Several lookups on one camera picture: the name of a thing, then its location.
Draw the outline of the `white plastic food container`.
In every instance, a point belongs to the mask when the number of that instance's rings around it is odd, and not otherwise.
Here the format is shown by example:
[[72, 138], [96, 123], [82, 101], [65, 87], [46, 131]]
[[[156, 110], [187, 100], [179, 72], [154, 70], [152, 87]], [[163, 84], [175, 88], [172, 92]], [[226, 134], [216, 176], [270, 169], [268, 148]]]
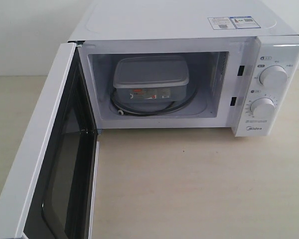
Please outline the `white plastic food container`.
[[182, 101], [188, 83], [189, 69], [179, 55], [122, 59], [113, 78], [113, 87], [122, 103]]

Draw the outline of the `white microwave door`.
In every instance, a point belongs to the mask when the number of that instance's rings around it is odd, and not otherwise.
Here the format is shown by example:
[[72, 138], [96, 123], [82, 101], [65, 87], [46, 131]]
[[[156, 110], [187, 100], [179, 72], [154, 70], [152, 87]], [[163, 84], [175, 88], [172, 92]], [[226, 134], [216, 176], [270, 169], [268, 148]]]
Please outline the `white microwave door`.
[[0, 195], [0, 239], [89, 239], [99, 143], [82, 45], [61, 44]]

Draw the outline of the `white microwave oven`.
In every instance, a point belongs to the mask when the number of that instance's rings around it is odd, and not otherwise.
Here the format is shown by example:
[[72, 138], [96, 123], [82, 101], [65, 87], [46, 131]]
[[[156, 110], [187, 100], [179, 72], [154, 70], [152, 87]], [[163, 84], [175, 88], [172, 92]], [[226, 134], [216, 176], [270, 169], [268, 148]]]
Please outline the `white microwave oven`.
[[[261, 28], [213, 30], [209, 17], [251, 16]], [[299, 34], [260, 0], [95, 0], [69, 37], [81, 44], [93, 85], [97, 130], [230, 128], [235, 136], [268, 135], [299, 64]], [[114, 72], [125, 58], [179, 55], [189, 69], [194, 100], [167, 115], [122, 117], [110, 101]], [[288, 75], [265, 88], [260, 74], [278, 65]], [[269, 98], [270, 118], [254, 117], [252, 102]]]

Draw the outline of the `white lower microwave knob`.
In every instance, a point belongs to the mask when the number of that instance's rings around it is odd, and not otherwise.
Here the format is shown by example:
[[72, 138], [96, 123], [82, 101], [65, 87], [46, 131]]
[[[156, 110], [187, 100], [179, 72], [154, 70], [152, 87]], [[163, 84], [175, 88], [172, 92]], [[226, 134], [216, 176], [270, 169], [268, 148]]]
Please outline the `white lower microwave knob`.
[[270, 118], [275, 113], [276, 106], [269, 98], [259, 98], [251, 103], [250, 111], [254, 117]]

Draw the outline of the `white microwave knob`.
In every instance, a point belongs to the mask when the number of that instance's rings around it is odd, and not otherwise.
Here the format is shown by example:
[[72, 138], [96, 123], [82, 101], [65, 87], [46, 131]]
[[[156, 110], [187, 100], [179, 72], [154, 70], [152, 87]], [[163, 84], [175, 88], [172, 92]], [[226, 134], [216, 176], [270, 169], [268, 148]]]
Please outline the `white microwave knob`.
[[288, 75], [283, 67], [274, 65], [266, 68], [259, 77], [260, 83], [265, 88], [279, 88], [288, 80]]
[[259, 98], [251, 103], [250, 111], [254, 117], [270, 118], [275, 113], [276, 106], [269, 98]]

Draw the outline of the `white upper microwave knob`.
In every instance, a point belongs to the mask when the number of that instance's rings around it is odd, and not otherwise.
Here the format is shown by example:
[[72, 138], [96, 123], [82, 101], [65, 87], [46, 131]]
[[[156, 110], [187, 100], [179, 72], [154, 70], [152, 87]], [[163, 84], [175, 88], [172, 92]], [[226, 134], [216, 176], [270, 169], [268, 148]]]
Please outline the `white upper microwave knob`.
[[259, 77], [260, 83], [265, 88], [279, 88], [288, 80], [288, 75], [283, 67], [274, 65], [266, 68]]

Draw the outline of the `blue white label sticker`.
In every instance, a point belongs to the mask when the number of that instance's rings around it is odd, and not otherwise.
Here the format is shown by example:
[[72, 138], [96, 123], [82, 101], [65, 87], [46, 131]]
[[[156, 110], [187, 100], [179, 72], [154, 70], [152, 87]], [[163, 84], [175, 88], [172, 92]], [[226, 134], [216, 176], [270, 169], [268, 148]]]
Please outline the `blue white label sticker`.
[[208, 20], [213, 30], [261, 28], [251, 16], [209, 17]]

